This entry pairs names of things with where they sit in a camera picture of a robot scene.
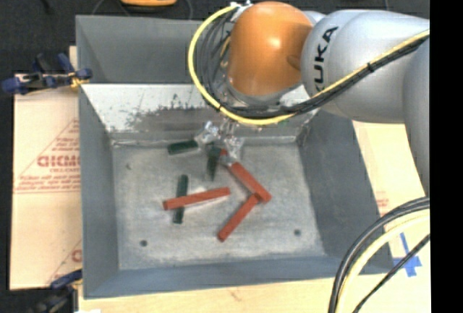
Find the orange stick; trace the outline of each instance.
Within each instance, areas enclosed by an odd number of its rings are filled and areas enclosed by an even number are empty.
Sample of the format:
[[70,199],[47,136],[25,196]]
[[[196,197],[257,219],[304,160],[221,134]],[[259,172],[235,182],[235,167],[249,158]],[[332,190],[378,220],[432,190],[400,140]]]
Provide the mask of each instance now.
[[244,166],[236,162],[227,166],[231,174],[235,176],[248,190],[255,194],[260,201],[269,202],[272,195],[255,179]]
[[173,199],[164,200],[164,210],[177,209],[185,205],[196,204],[207,200],[217,199],[218,197],[230,195],[230,188],[220,187],[218,189],[210,189],[209,191],[198,192],[197,194],[189,194],[187,196],[175,197]]
[[228,223],[218,232],[217,237],[220,241],[224,242],[228,236],[234,231],[234,229],[242,222],[245,216],[252,210],[254,206],[259,203],[259,199],[256,194],[252,194],[241,206],[238,211],[233,214]]

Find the bin floor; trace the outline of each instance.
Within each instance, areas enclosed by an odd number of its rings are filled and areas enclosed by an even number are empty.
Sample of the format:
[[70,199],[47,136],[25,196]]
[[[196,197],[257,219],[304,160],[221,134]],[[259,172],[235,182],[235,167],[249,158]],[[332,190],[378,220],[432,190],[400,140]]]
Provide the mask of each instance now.
[[[203,152],[169,155],[166,148],[115,143],[121,270],[324,255],[296,143],[243,148],[243,166],[273,198],[254,207],[225,242],[216,235],[250,192],[220,165],[214,181],[206,180],[206,163]],[[189,205],[183,223],[173,223],[175,210],[162,202],[175,197],[182,174],[189,194],[223,186],[231,194]]]

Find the yellow cable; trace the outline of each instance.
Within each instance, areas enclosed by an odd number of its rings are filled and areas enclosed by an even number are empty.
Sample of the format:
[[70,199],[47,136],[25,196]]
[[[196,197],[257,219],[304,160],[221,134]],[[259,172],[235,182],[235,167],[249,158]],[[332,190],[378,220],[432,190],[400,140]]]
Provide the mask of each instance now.
[[[211,24],[215,19],[222,16],[223,14],[226,14],[227,12],[230,12],[230,11],[236,9],[237,7],[238,7],[238,5],[234,5],[234,6],[228,6],[228,7],[225,7],[223,9],[218,10],[215,14],[212,14],[208,19],[206,19],[199,26],[199,28],[196,30],[195,34],[193,35],[193,38],[192,38],[192,40],[190,42],[190,47],[188,49],[188,60],[187,60],[188,61],[188,70],[190,72],[190,76],[191,76],[191,78],[193,80],[193,83],[195,83],[195,86],[199,90],[201,95],[214,108],[216,108],[218,111],[220,111],[223,115],[228,116],[229,118],[231,118],[231,119],[233,119],[235,121],[238,121],[239,123],[251,124],[251,125],[268,125],[268,124],[276,124],[276,123],[279,123],[280,121],[291,118],[292,116],[296,115],[296,113],[288,113],[286,115],[275,116],[273,118],[266,118],[266,119],[245,118],[243,116],[236,115],[235,113],[232,113],[231,111],[228,111],[216,99],[214,99],[214,97],[212,97],[209,94],[209,92],[203,87],[203,85],[201,85],[201,82],[200,82],[200,80],[198,79],[198,77],[196,75],[195,62],[193,61],[194,60],[194,55],[195,55],[195,48],[196,48],[197,41],[199,40],[199,38],[200,38],[201,34],[203,33],[204,29],[206,29],[207,26],[209,26],[209,24]],[[420,34],[417,34],[417,35],[405,40],[404,42],[400,43],[399,45],[392,47],[388,51],[382,53],[380,56],[374,58],[370,62],[368,62],[368,63],[362,65],[360,68],[354,70],[353,72],[348,74],[346,77],[341,78],[337,82],[329,85],[324,90],[320,91],[319,93],[316,93],[314,96],[312,96],[312,98],[318,97],[319,95],[322,95],[324,93],[329,92],[330,90],[332,90],[336,86],[340,85],[345,80],[347,80],[350,77],[356,75],[357,73],[361,72],[362,70],[367,69],[370,66],[370,64],[375,63],[378,60],[381,60],[382,58],[385,58],[385,57],[391,55],[393,52],[398,51],[399,49],[402,49],[402,48],[405,48],[405,47],[409,46],[410,44],[412,44],[413,42],[415,42],[415,41],[417,41],[419,39],[422,39],[424,37],[429,36],[429,34],[430,34],[430,31],[426,30],[424,32],[421,32]]]
[[357,259],[353,264],[351,270],[346,276],[344,283],[342,284],[341,290],[339,292],[339,301],[336,305],[336,313],[341,313],[344,308],[345,301],[345,292],[348,290],[348,287],[352,284],[354,278],[360,273],[368,260],[386,243],[390,242],[394,237],[397,237],[401,232],[405,231],[407,228],[415,226],[420,223],[424,223],[429,220],[429,210],[425,210],[427,214],[418,215],[417,217],[408,219],[403,223],[394,226],[389,231],[385,232],[383,235],[378,237]]

